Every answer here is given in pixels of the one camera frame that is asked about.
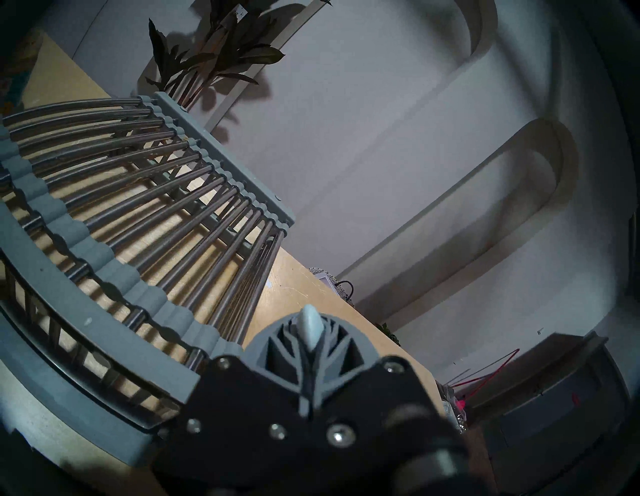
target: wooden table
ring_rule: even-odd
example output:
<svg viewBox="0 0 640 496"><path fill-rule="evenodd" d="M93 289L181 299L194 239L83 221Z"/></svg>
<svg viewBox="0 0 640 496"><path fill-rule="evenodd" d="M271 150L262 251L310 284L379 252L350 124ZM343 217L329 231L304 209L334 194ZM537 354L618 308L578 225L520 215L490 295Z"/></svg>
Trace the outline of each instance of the wooden table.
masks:
<svg viewBox="0 0 640 496"><path fill-rule="evenodd" d="M38 61L24 92L26 108L65 100L108 96L45 35ZM260 297L245 344L267 325L298 312L307 303L314 305L322 313L335 315L355 325L368 336L380 355L400 355L409 359L436 408L443 412L431 373L338 298L283 249L278 253ZM154 340L149 341L155 346L159 345ZM148 470L128 467L62 423L1 362L0 408L4 410L5 418L9 419L9 427L17 428L32 446L50 460L98 489L118 494L163 493Z"/></svg>

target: arched wall niche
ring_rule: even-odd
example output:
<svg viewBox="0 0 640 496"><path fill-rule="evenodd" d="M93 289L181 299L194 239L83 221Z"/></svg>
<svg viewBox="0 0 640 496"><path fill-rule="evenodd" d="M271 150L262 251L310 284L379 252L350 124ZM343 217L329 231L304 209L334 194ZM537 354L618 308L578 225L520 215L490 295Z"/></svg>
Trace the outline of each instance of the arched wall niche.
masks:
<svg viewBox="0 0 640 496"><path fill-rule="evenodd" d="M342 276L368 319L395 329L473 282L568 203L577 153L565 126L535 119ZM384 274L398 274L372 288Z"/></svg>

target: wall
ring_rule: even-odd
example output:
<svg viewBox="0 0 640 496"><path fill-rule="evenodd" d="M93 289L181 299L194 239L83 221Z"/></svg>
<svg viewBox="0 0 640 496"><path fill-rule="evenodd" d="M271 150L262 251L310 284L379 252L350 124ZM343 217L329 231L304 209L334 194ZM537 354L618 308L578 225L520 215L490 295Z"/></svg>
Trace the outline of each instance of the wall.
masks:
<svg viewBox="0 0 640 496"><path fill-rule="evenodd" d="M489 73L492 84L476 84L474 101L500 94L491 108L473 105L478 120L492 123L475 134L495 143L503 129L515 132L532 116L552 116L575 144L579 178L570 202L521 248L477 271L445 301L432 306L427 293L387 319L403 347L441 381L516 348L525 351L553 332L584 335L613 307L627 281L634 176L602 60L570 12L533 2L497 1L496 7L494 45L455 81L468 78L470 88Z"/></svg>

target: red string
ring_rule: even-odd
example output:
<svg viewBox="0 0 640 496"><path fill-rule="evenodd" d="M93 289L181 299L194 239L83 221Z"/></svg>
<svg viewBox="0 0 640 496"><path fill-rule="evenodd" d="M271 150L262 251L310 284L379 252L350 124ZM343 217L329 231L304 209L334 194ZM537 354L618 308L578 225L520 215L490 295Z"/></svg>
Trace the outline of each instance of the red string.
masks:
<svg viewBox="0 0 640 496"><path fill-rule="evenodd" d="M489 376L490 374L487 374L486 376L481 376L481 377L476 377L475 379L469 379L468 381L464 381L464 382L459 382L458 384L452 384L449 387L458 387L458 386L464 386L465 384L471 384L472 382L478 382L481 381L482 379L484 379L485 377Z"/></svg>
<svg viewBox="0 0 640 496"><path fill-rule="evenodd" d="M477 379L472 379L472 380L470 380L470 381L466 381L466 382L463 382L463 383L460 383L460 384L456 384L455 386L460 386L460 385L462 385L462 384L468 384L468 383L470 383L470 382L476 382L476 381L479 381L479 380L481 380L481 379L486 378L486 379L485 379L485 381L484 381L482 384L480 384L480 386L478 386L476 389L474 389L473 391L471 391L471 393L463 395L463 397L462 397L462 398L465 398L465 399L466 399L466 398L471 398L474 394L476 394L478 391L480 391L480 390L482 389L482 387L483 387L485 384L487 384L491 379L493 379L493 377L494 377L498 372L500 372L500 371L504 368L504 366L505 366L506 364L508 364L508 363L511 361L511 359L512 359L514 356L516 356L516 355L518 354L518 352L519 352L519 351L520 351L520 348L516 349L516 350L515 350L515 351L514 351L510 356L509 356L509 358L507 358L507 359L504 361L504 363L503 363L502 365L500 365L500 367L498 367L498 368L495 370L495 372L494 372L493 374L490 374L489 376L478 377Z"/></svg>

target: black cable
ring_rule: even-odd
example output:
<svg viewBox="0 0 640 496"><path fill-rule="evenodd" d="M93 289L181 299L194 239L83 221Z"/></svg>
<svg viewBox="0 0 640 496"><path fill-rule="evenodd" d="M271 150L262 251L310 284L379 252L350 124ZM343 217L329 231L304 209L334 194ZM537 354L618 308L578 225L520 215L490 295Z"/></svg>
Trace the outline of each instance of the black cable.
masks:
<svg viewBox="0 0 640 496"><path fill-rule="evenodd" d="M340 281L335 283L336 286L339 286L340 284L342 284L343 282L346 282L349 286L351 286L351 292L349 293L349 296L347 296L347 300L350 300L351 297L353 296L353 284L351 284L350 281L344 280L344 281Z"/></svg>

